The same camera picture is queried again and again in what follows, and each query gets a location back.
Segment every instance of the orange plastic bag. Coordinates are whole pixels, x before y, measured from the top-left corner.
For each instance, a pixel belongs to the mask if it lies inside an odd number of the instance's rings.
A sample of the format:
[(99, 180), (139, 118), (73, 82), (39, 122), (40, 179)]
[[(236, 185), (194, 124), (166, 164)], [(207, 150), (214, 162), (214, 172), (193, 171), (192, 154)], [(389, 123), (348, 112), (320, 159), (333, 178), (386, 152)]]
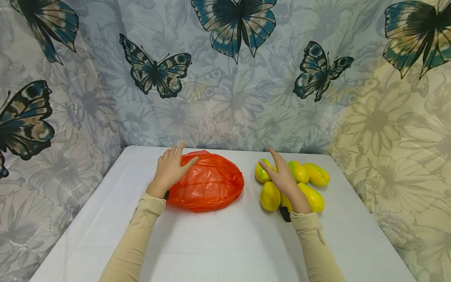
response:
[(237, 166), (205, 150), (183, 155), (181, 165), (195, 156), (199, 160), (169, 189), (167, 203), (195, 212), (208, 212), (236, 200), (244, 187), (243, 174)]

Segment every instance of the left hand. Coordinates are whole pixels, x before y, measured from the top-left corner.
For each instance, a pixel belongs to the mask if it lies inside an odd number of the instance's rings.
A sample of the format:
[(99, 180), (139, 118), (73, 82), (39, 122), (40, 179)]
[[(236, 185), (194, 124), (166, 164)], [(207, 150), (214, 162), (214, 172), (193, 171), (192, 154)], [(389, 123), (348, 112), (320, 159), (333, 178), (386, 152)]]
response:
[(164, 198), (169, 188), (177, 183), (180, 178), (182, 178), (182, 176), (184, 176), (185, 173), (197, 162), (199, 157), (194, 157), (184, 166), (180, 165), (184, 146), (185, 142), (183, 142), (179, 147), (174, 146), (167, 149), (158, 159), (155, 176), (147, 187), (147, 194), (156, 198)]

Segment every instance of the butterfly print curtain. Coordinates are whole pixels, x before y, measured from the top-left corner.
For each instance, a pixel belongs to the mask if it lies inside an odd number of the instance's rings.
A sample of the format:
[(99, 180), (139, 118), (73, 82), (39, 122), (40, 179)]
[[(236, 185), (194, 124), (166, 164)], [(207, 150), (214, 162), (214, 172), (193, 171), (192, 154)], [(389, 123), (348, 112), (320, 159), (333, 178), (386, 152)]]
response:
[(450, 39), (449, 0), (0, 2), (0, 277), (125, 146), (184, 139), (331, 155), (418, 281), (451, 281)]

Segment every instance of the yellow mango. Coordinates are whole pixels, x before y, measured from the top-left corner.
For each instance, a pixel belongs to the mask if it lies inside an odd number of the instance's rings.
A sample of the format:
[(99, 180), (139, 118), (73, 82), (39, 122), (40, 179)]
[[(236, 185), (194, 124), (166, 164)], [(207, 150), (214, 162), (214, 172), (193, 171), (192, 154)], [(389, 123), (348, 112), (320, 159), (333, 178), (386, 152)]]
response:
[[(266, 163), (269, 167), (271, 167), (269, 160), (267, 160), (267, 159), (260, 159), (260, 160), (262, 162)], [(262, 183), (265, 183), (265, 182), (268, 182), (269, 180), (271, 180), (268, 173), (266, 171), (264, 171), (264, 169), (258, 162), (257, 162), (257, 165), (255, 166), (255, 178)]]
[(286, 207), (289, 213), (293, 211), (293, 206), (291, 205), (288, 198), (283, 194), (281, 194), (281, 206)]
[(291, 174), (296, 180), (296, 183), (302, 182), (307, 183), (309, 179), (309, 174), (307, 173), (307, 170), (305, 167), (303, 167), (299, 162), (297, 161), (290, 161), (288, 163), (288, 167), (291, 170)]
[(324, 209), (324, 199), (315, 189), (305, 183), (298, 183), (299, 189), (307, 197), (310, 208), (314, 213), (320, 213)]
[(304, 164), (304, 167), (307, 170), (308, 175), (310, 176), (310, 182), (315, 185), (326, 186), (331, 180), (331, 177), (329, 176), (327, 171), (317, 165), (307, 162)]
[(263, 184), (260, 192), (260, 204), (265, 210), (270, 212), (277, 210), (281, 204), (281, 193), (271, 181)]

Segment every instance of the long sleeve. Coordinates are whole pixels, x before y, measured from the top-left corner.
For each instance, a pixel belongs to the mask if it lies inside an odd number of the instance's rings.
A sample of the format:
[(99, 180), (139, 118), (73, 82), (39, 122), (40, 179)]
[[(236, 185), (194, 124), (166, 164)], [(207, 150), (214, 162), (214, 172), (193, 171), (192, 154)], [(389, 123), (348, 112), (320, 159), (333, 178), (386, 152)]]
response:
[(324, 239), (317, 213), (291, 213), (304, 254), (309, 282), (345, 282), (329, 245)]
[(120, 239), (99, 282), (137, 282), (156, 219), (166, 201), (145, 194)]

